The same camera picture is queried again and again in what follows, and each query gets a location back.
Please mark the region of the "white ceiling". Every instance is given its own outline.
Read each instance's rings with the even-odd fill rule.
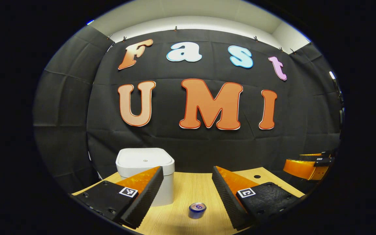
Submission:
[[[91,26],[108,36],[146,21],[190,15],[236,21],[269,34],[282,22],[278,17],[242,0],[133,0],[95,19]]]

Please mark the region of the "blue can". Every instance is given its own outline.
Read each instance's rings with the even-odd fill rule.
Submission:
[[[207,207],[204,203],[196,202],[189,206],[189,214],[188,216],[192,219],[199,219],[203,217],[204,211],[206,211]]]

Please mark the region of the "white container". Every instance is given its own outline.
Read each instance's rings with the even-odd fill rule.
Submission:
[[[163,167],[163,182],[151,207],[173,203],[173,173],[175,161],[159,148],[121,149],[115,161],[118,174],[124,180],[153,167]]]

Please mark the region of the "letter m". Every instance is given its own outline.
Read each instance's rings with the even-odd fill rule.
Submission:
[[[197,129],[201,122],[197,120],[197,110],[200,110],[201,117],[207,128],[210,128],[218,114],[221,118],[216,123],[221,130],[237,130],[240,128],[239,97],[243,91],[240,84],[226,82],[214,99],[206,83],[201,79],[185,79],[181,83],[186,89],[187,100],[185,106],[185,117],[179,122],[179,126],[187,129]]]

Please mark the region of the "wooden table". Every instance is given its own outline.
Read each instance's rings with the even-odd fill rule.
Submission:
[[[234,172],[258,184],[273,182],[297,197],[304,195],[263,167]],[[151,207],[139,228],[127,227],[128,229],[145,235],[232,235],[240,232],[231,226],[223,202],[221,202],[212,181],[212,173],[175,172],[174,174],[175,198],[173,204]],[[121,176],[115,173],[104,180],[117,183],[121,181]],[[73,195],[82,193],[94,185],[73,193]],[[188,207],[194,202],[203,202],[207,206],[204,216],[200,219],[188,217]]]

